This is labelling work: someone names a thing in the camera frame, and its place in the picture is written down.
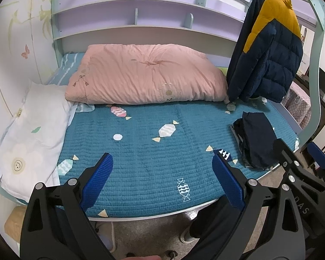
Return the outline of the light green bed frame post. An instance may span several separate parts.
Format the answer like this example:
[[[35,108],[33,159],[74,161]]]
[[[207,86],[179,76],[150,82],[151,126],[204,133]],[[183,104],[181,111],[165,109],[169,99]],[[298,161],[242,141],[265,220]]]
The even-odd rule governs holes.
[[[323,38],[325,35],[325,2],[323,0],[307,0],[317,18],[314,39],[309,61],[309,95],[311,117],[307,126],[298,134],[300,146],[308,142],[317,130],[321,120],[321,99],[319,91],[319,62],[321,58]]]

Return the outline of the teal quilted bed mat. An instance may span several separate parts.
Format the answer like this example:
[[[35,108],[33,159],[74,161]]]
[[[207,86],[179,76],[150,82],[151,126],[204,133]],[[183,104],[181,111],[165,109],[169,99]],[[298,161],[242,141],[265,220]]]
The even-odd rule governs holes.
[[[134,218],[170,214],[218,199],[223,189],[212,169],[215,150],[241,156],[230,126],[245,112],[262,112],[291,148],[298,137],[270,102],[174,102],[125,106],[123,118],[98,105],[78,113],[66,130],[58,163],[72,163],[61,182],[77,178],[104,153],[113,170],[87,216]]]

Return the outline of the pink patterned cloth cover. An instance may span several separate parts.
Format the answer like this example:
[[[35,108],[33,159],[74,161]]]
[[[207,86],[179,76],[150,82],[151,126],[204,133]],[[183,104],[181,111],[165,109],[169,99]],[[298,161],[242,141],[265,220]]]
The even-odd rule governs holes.
[[[302,129],[308,125],[311,117],[310,97],[298,84],[292,82],[281,103]]]

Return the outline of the striped light blue pillow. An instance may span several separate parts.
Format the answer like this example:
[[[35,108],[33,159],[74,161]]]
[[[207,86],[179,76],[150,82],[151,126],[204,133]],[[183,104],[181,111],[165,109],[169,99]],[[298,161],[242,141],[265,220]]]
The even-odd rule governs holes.
[[[85,55],[84,52],[67,53],[62,57],[60,67],[56,70],[54,75],[46,82],[47,85],[67,86],[73,74],[77,72],[81,60]],[[95,106],[93,104],[86,104],[80,102],[68,102],[74,104],[76,113],[93,112]]]

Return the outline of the black monitor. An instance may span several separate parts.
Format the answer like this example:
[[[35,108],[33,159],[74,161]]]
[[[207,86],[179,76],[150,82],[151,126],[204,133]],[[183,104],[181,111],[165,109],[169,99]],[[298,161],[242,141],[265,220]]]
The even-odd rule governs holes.
[[[319,88],[325,94],[325,71],[319,69]]]

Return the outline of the navy and yellow puffer jacket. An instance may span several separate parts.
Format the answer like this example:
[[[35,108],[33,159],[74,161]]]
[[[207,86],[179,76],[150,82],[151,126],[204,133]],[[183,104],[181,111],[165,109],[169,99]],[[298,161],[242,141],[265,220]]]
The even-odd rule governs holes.
[[[303,56],[291,0],[252,0],[227,71],[229,101],[285,97]]]

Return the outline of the cardboard box on floor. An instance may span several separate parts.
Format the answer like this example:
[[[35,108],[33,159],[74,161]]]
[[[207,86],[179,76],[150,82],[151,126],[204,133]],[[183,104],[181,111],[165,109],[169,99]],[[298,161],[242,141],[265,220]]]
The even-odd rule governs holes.
[[[17,243],[20,243],[21,231],[26,213],[26,206],[16,206],[8,216],[4,224],[5,233],[14,239]]]

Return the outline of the pink duvet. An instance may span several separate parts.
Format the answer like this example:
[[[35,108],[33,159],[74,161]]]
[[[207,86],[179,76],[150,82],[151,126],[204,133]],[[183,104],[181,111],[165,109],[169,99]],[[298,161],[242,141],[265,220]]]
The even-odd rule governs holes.
[[[206,54],[186,46],[90,45],[65,98],[87,104],[227,102],[227,81]]]

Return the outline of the dark navy garment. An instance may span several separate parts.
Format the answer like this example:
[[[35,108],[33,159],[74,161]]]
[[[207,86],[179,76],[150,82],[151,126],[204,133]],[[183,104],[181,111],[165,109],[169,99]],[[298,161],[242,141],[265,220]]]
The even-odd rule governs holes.
[[[231,131],[245,167],[269,171],[278,163],[273,152],[276,134],[264,113],[243,112]]]

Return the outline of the lilac bed shelf headboard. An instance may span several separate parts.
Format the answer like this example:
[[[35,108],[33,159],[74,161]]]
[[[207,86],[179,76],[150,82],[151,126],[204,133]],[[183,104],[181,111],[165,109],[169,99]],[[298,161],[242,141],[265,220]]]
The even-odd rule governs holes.
[[[178,44],[230,56],[252,0],[36,0],[47,12],[58,53],[93,44]],[[7,0],[15,5],[17,0]],[[298,21],[314,29],[307,0],[292,0]]]

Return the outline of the person leg dark trousers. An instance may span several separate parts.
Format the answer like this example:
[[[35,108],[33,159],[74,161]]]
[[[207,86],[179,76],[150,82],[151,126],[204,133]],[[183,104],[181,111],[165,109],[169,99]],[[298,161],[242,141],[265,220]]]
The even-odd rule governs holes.
[[[184,259],[216,259],[241,215],[242,210],[233,207],[225,195],[199,210],[188,226],[190,235],[198,241]]]

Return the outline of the beige slipper shoe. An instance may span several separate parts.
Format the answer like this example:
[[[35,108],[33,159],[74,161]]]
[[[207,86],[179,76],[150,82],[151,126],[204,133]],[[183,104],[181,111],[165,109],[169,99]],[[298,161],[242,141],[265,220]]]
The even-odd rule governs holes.
[[[194,241],[198,241],[198,238],[194,238],[190,235],[190,227],[184,229],[184,231],[179,236],[179,239],[184,244],[190,244]]]

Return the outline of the white pillow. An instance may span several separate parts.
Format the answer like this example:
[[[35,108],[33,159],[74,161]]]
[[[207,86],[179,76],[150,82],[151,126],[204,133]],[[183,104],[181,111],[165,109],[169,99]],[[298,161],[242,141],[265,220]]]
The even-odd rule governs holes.
[[[57,162],[75,104],[66,86],[31,83],[18,113],[0,139],[0,186],[29,201],[38,182],[59,185]]]

